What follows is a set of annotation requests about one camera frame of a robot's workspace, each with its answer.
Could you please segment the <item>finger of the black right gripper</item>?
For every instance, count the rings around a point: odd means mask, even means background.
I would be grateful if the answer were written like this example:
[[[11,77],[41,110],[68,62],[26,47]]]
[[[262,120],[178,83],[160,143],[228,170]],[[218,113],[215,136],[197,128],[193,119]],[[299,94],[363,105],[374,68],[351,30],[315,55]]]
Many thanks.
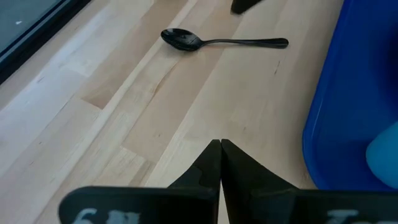
[[[261,0],[233,0],[231,12],[233,14],[243,14],[259,2],[261,2]]]

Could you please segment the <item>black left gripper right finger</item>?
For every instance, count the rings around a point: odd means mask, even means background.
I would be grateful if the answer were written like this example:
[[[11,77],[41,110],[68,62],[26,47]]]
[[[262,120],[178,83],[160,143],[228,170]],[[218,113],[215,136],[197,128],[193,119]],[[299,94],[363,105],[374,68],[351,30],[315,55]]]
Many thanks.
[[[230,140],[221,141],[221,182],[230,223],[288,223],[297,190]]]

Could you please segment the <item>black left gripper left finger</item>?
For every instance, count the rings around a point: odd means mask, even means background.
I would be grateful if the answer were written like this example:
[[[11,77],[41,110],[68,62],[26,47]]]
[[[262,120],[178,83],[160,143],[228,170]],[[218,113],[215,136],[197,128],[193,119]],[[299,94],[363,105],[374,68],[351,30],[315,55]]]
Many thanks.
[[[203,199],[219,199],[221,141],[211,140],[193,164],[168,189]]]

